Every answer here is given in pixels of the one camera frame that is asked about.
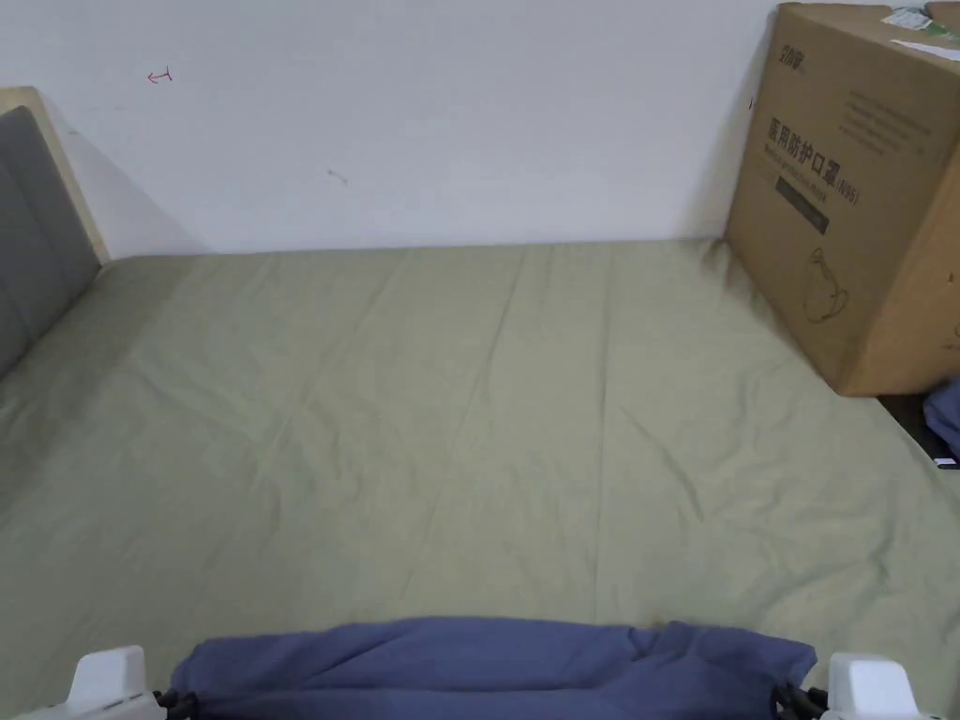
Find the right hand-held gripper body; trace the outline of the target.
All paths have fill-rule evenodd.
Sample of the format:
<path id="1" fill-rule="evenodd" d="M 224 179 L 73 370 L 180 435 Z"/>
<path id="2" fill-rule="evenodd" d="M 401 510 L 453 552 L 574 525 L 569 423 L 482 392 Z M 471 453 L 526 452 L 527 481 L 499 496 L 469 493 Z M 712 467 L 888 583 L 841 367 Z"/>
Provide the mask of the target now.
<path id="1" fill-rule="evenodd" d="M 920 719 L 906 670 L 870 653 L 839 652 L 828 668 L 824 719 Z"/>

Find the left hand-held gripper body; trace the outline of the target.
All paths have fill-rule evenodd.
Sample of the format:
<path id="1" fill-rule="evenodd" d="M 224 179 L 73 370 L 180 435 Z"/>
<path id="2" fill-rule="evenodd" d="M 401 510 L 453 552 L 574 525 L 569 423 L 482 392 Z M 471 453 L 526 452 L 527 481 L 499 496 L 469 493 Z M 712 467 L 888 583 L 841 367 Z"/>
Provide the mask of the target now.
<path id="1" fill-rule="evenodd" d="M 80 659 L 54 719 L 152 719 L 154 695 L 146 685 L 143 647 L 92 652 Z"/>

